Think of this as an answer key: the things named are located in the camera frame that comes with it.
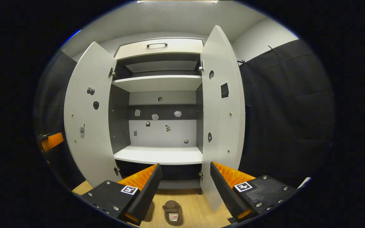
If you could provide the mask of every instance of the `shoe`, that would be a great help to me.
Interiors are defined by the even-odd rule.
[[[183,224],[183,211],[181,205],[174,200],[169,200],[163,206],[165,220],[170,225]]]
[[[155,203],[152,201],[152,203],[150,204],[149,210],[147,211],[146,217],[144,218],[143,221],[149,222],[152,219],[154,208],[155,208]]]

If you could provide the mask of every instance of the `white ceiling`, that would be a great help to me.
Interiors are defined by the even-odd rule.
[[[147,1],[115,9],[81,29],[62,46],[69,56],[92,42],[145,32],[187,32],[208,36],[219,25],[231,43],[267,17],[240,1]]]

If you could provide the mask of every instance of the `shelf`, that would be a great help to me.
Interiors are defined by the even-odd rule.
[[[113,85],[128,92],[196,91],[202,83],[198,75],[156,75],[118,79]]]
[[[162,180],[158,189],[198,189],[201,179],[196,180]]]
[[[198,147],[143,147],[129,145],[113,155],[116,160],[160,165],[202,163]]]

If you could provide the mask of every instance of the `white shelf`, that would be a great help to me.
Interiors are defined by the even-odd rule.
[[[113,155],[116,160],[160,165],[201,164],[198,147],[143,147],[129,145]]]
[[[113,85],[128,92],[196,91],[202,83],[197,75],[156,75],[119,79]]]

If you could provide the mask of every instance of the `drawer handle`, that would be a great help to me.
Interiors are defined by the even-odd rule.
[[[164,44],[165,46],[168,45],[168,43],[151,43],[151,44],[146,45],[146,47],[149,47],[150,45],[154,45],[154,44]]]

